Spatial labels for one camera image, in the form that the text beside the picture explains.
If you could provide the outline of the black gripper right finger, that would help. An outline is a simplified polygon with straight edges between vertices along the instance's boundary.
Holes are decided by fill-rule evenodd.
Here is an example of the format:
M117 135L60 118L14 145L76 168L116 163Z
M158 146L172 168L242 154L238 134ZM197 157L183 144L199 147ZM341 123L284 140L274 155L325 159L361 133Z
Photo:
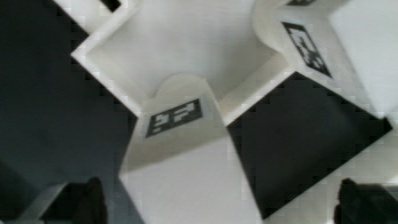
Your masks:
M334 224L398 224L398 185L341 181Z

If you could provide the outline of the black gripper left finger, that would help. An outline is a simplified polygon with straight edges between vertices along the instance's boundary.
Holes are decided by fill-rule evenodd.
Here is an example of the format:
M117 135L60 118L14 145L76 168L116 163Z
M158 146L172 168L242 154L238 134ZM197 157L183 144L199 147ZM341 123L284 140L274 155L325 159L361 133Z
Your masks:
M100 178L53 185L39 193L14 224L108 224Z

